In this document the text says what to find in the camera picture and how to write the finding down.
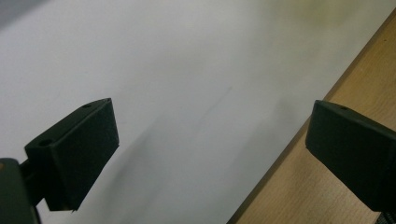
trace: screw hole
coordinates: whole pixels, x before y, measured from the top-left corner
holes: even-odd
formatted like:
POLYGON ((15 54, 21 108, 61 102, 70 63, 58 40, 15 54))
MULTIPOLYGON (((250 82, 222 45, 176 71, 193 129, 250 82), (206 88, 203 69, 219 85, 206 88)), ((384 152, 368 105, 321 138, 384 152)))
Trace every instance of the screw hole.
POLYGON ((38 145, 41 147, 46 147, 46 146, 49 146, 51 143, 53 143, 52 139, 46 139, 46 140, 41 141, 38 145))

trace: black plastic part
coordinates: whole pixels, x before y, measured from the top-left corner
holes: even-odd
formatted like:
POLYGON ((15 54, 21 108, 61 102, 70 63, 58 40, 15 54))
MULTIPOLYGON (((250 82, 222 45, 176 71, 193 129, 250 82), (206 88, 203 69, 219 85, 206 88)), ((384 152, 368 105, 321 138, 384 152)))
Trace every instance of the black plastic part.
POLYGON ((50 211, 78 210, 119 146, 111 99, 86 104, 26 147, 50 211))
POLYGON ((305 142, 368 207, 396 211, 396 132, 342 105, 316 101, 305 142))
POLYGON ((44 198, 45 182, 29 160, 20 165, 23 181, 32 205, 36 206, 44 198))
POLYGON ((40 223, 24 187, 20 166, 13 159, 0 159, 0 223, 40 223))

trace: wooden surface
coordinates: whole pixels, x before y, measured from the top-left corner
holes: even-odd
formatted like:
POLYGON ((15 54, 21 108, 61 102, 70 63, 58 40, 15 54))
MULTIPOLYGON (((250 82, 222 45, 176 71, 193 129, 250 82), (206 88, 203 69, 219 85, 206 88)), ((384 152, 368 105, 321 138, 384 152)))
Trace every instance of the wooden surface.
MULTIPOLYGON (((325 100, 396 130, 396 10, 325 100)), ((229 223, 375 223, 379 213, 305 148, 306 124, 229 223)))

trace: white surface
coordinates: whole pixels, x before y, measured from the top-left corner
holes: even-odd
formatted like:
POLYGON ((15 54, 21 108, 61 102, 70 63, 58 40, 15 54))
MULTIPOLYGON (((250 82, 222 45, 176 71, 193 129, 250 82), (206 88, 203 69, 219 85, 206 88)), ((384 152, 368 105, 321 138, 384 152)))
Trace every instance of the white surface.
POLYGON ((0 30, 0 157, 112 97, 120 148, 43 222, 225 223, 395 6, 44 2, 0 30))

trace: wooden table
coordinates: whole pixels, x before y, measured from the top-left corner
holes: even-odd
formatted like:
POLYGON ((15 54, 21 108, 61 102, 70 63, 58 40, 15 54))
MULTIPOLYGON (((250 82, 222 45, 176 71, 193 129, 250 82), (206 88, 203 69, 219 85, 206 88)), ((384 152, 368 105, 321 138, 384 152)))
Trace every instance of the wooden table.
MULTIPOLYGON (((325 100, 396 130, 396 9, 325 100)), ((229 223, 375 223, 379 213, 305 148, 308 122, 229 223)))

